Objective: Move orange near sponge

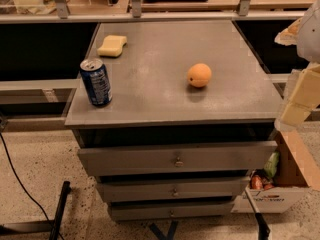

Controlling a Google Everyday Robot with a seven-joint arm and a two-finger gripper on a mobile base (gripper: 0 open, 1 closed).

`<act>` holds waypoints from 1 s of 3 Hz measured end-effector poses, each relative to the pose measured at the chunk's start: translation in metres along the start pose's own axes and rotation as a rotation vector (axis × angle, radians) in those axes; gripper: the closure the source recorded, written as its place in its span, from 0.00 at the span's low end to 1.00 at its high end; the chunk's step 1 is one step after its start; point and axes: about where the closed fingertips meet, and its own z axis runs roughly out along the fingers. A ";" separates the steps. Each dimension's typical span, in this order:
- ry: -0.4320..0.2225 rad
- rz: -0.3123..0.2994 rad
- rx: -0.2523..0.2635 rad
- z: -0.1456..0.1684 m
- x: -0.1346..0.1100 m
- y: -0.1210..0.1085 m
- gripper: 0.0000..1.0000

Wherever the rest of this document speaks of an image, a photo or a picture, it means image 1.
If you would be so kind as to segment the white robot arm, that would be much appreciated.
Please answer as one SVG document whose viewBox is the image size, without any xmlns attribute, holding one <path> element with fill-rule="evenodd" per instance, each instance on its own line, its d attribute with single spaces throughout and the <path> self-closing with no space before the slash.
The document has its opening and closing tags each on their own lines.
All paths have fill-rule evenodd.
<svg viewBox="0 0 320 240">
<path fill-rule="evenodd" d="M 277 118 L 278 124 L 296 127 L 320 105 L 320 0 L 316 0 L 304 16 L 294 21 L 274 41 L 295 45 L 299 57 L 309 62 L 296 80 L 288 82 L 290 93 Z"/>
</svg>

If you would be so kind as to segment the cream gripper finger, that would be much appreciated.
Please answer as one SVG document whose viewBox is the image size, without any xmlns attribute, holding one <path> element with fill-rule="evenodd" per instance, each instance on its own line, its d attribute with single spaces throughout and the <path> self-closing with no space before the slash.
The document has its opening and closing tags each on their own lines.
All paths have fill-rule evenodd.
<svg viewBox="0 0 320 240">
<path fill-rule="evenodd" d="M 296 45 L 301 21 L 302 19 L 299 18 L 292 24 L 290 24 L 287 28 L 285 28 L 283 31 L 279 32 L 275 37 L 274 41 L 277 44 L 284 46 Z"/>
<path fill-rule="evenodd" d="M 280 116 L 284 124 L 301 124 L 320 105 L 320 65 L 303 69 Z"/>
</svg>

